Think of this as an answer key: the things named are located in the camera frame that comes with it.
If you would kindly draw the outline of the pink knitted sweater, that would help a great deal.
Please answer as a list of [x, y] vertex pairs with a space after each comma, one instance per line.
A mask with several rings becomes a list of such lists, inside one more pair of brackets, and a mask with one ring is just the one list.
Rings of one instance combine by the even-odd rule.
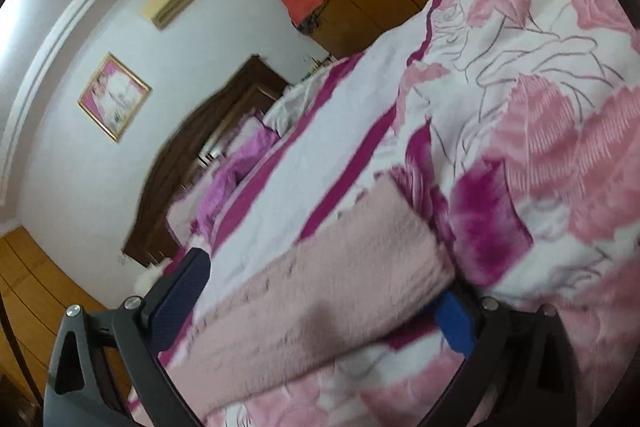
[[194, 325], [169, 376], [199, 419], [381, 338], [454, 279], [444, 246], [391, 176]]

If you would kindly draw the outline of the wooden wardrobe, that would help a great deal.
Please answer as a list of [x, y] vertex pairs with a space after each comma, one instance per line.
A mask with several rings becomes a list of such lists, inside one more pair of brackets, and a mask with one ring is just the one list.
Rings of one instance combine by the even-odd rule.
[[1, 296], [29, 372], [43, 391], [51, 352], [66, 309], [105, 307], [68, 277], [19, 227], [1, 237]]

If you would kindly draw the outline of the white plush toy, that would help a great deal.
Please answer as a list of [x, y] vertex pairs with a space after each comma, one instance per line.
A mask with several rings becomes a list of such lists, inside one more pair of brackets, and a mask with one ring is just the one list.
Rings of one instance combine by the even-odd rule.
[[150, 265], [141, 273], [134, 282], [134, 295], [144, 297], [153, 285], [163, 276], [166, 269], [171, 265], [170, 258], [163, 259], [157, 265]]

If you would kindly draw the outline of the floral and striped bed cover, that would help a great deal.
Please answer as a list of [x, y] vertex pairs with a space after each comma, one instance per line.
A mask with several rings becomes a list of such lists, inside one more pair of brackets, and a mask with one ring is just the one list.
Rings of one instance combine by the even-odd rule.
[[[558, 309], [592, 425], [639, 347], [639, 34], [617, 0], [430, 0], [316, 72], [262, 121], [280, 140], [206, 239], [209, 278], [176, 342], [391, 176], [454, 276]], [[387, 335], [204, 426], [413, 426], [462, 356], [422, 309]]]

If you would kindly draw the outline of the framed pink picture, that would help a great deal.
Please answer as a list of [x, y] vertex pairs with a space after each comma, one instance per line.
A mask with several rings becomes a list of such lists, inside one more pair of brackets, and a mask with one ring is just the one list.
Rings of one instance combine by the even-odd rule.
[[151, 92], [131, 69], [107, 53], [78, 98], [78, 106], [118, 142]]

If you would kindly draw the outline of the purple pillow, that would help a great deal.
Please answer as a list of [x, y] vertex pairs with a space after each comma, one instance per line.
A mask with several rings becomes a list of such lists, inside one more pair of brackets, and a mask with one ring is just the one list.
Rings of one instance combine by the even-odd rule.
[[166, 223], [179, 246], [186, 247], [193, 234], [213, 236], [217, 216], [240, 182], [254, 169], [280, 135], [258, 116], [245, 118], [232, 134], [224, 153], [216, 157], [169, 206]]

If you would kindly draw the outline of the dark wooden headboard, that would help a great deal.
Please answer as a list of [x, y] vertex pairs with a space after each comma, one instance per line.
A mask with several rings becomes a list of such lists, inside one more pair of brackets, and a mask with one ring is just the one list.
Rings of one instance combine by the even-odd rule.
[[251, 55], [220, 90], [201, 103], [165, 141], [146, 177], [134, 223], [122, 253], [148, 267], [175, 257], [179, 249], [166, 225], [170, 205], [214, 160], [213, 149], [240, 120], [265, 112], [288, 83], [257, 54]]

